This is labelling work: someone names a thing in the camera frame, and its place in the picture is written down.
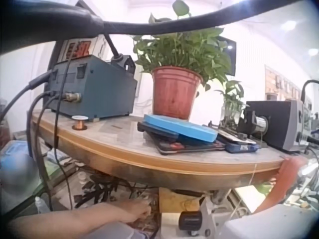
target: soldering station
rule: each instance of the soldering station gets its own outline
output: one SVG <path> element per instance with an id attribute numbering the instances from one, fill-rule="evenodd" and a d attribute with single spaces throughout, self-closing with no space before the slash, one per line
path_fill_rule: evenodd
<path id="1" fill-rule="evenodd" d="M 134 79 L 136 66 L 131 56 L 123 55 L 117 51 L 109 37 L 110 34 L 154 35 L 204 29 L 239 21 L 293 2 L 295 1 L 257 0 L 252 3 L 254 11 L 247 11 L 240 6 L 232 6 L 190 19 L 154 24 L 132 24 L 105 22 L 98 16 L 78 7 L 52 2 L 16 1 L 14 14 L 10 12 L 11 8 L 8 8 L 4 15 L 9 24 L 1 29 L 1 54 L 42 42 L 93 38 L 102 34 L 110 46 L 113 58 L 110 62 L 105 62 L 94 55 L 73 59 L 73 52 L 77 47 L 77 43 L 74 44 L 68 59 L 56 63 L 46 73 L 32 80 L 7 105 L 1 113 L 1 121 L 23 93 L 45 84 L 44 92 L 36 97 L 28 111 L 26 122 L 28 155 L 33 157 L 37 163 L 50 200 L 51 185 L 46 183 L 49 178 L 38 148 L 38 134 L 41 131 L 41 117 L 45 114 L 44 111 L 51 109 L 52 114 L 55 114 L 52 126 L 54 138 L 51 141 L 53 143 L 51 146 L 54 150 L 56 163 L 65 176 L 71 201 L 69 182 L 57 159 L 56 152 L 60 141 L 58 137 L 58 132 L 60 132 L 60 129 L 58 130 L 60 127 L 59 116 L 62 115 L 74 122 L 70 130 L 85 133 L 92 127 L 92 123 L 108 118 L 129 117 L 133 112 L 137 89 L 137 81 Z M 224 17 L 221 11 L 224 13 L 235 11 L 236 14 Z M 48 13 L 52 16 L 50 19 L 44 17 Z M 24 22 L 26 27 L 20 28 L 20 22 Z M 139 133 L 145 132 L 151 137 L 163 157 L 176 153 L 182 155 L 183 152 L 199 151 L 212 151 L 212 154 L 217 154 L 225 150 L 234 155 L 254 154 L 264 147 L 274 148 L 287 155 L 303 154 L 310 147 L 310 144 L 319 145 L 318 114 L 316 119 L 312 119 L 311 110 L 305 105 L 305 88 L 309 83 L 319 84 L 319 81 L 307 81 L 302 89 L 300 100 L 247 101 L 247 106 L 243 110 L 237 128 L 234 129 L 218 129 L 209 124 L 201 126 L 179 119 L 146 115 L 142 121 L 137 123 L 137 130 Z M 41 99 L 44 99 L 43 108 L 36 123 L 34 123 L 32 121 L 33 110 Z M 212 229 L 210 224 L 215 225 L 211 215 L 217 208 L 208 198 L 212 198 L 214 202 L 216 198 L 225 197 L 227 195 L 210 195 L 205 197 L 204 202 L 201 201 L 202 204 L 197 213 L 182 213 L 179 218 L 179 229 L 183 233 L 187 232 L 183 234 L 185 235 L 183 238 L 215 238 L 213 232 L 217 230 L 216 226 L 214 226 L 215 229 Z M 171 233 L 169 227 L 163 227 L 162 238 L 182 238 L 178 232 L 174 237 L 168 237 L 169 233 Z"/>

